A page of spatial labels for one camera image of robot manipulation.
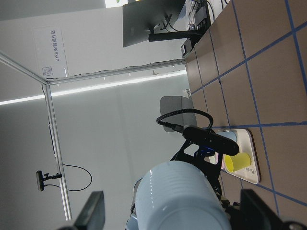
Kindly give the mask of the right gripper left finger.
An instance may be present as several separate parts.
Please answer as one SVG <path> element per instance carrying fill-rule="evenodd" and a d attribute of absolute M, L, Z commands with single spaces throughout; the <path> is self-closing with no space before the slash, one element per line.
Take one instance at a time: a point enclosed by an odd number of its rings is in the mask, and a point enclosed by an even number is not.
<path fill-rule="evenodd" d="M 104 192 L 94 191 L 90 194 L 73 226 L 77 230 L 102 230 L 105 219 Z"/>

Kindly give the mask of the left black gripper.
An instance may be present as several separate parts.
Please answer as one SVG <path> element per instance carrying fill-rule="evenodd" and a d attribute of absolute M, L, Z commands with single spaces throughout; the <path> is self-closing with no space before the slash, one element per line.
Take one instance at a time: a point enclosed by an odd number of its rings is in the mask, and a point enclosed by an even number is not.
<path fill-rule="evenodd" d="M 184 152 L 191 145 L 186 141 L 170 161 L 151 168 L 134 187 L 131 212 L 149 216 L 154 212 L 172 212 L 189 207 L 223 210 L 229 216 L 240 214 L 240 205 L 222 197 L 218 181 L 221 165 L 205 161 L 204 147 L 194 156 Z"/>

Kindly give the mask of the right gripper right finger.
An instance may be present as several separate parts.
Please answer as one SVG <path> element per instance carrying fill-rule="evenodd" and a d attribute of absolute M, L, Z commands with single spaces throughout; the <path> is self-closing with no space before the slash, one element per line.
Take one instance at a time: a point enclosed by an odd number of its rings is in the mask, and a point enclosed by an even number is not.
<path fill-rule="evenodd" d="M 282 230 L 283 222 L 252 190 L 240 192 L 240 212 L 247 230 Z"/>

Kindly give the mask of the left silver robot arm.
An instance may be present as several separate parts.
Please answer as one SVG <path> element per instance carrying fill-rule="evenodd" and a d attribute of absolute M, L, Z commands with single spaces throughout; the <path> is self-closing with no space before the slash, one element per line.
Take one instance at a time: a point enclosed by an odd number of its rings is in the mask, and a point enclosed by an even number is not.
<path fill-rule="evenodd" d="M 234 208 L 226 198 L 222 197 L 218 178 L 223 156 L 236 156 L 239 153 L 239 146 L 235 140 L 216 134 L 212 129 L 213 117 L 192 106 L 191 99 L 164 96 L 160 100 L 161 115 L 156 122 L 167 131 L 182 134 L 185 139 L 171 161 L 189 163 L 204 173 L 222 207 L 230 214 Z"/>

